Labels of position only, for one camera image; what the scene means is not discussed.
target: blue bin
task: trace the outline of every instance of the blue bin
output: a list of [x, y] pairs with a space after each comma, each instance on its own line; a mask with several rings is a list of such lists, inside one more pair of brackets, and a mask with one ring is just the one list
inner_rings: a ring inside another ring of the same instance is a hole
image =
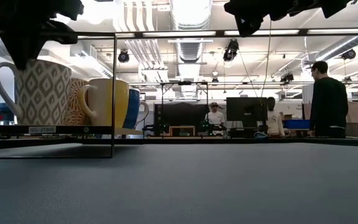
[[288, 129], [310, 129], [310, 120], [286, 120], [283, 125]]
[[13, 112], [6, 103], [0, 103], [0, 115], [4, 117], [2, 121], [14, 121]]

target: yellow mug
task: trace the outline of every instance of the yellow mug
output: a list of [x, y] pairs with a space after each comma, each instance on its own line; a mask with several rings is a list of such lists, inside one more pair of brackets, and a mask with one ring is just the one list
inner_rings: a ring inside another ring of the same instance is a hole
[[[88, 91], [88, 104], [85, 96]], [[98, 78], [81, 87], [78, 94], [81, 109], [91, 118], [92, 125], [111, 126], [112, 79]], [[129, 102], [128, 83], [116, 80], [115, 127], [124, 125]]]

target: hair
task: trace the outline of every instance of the hair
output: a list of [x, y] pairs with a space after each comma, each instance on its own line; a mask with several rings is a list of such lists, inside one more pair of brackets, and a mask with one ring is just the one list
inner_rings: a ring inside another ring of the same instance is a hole
[[267, 109], [269, 111], [273, 111], [274, 110], [274, 106], [276, 105], [276, 100], [273, 97], [269, 97], [266, 100], [266, 105], [267, 105]]
[[322, 74], [325, 74], [328, 72], [328, 64], [327, 62], [319, 61], [315, 62], [313, 66], [311, 67], [312, 70], [317, 69]]

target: orange patterned mug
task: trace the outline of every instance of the orange patterned mug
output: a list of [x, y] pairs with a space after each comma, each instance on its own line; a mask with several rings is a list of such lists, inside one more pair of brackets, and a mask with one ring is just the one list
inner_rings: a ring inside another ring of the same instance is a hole
[[86, 114], [80, 108], [78, 92], [87, 84], [88, 82], [85, 80], [80, 80], [78, 78], [71, 79], [70, 95], [68, 97], [63, 125], [85, 125]]

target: label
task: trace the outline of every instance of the label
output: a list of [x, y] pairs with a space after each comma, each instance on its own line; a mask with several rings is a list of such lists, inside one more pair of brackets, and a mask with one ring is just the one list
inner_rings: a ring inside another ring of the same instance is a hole
[[29, 134], [56, 133], [56, 126], [29, 127]]

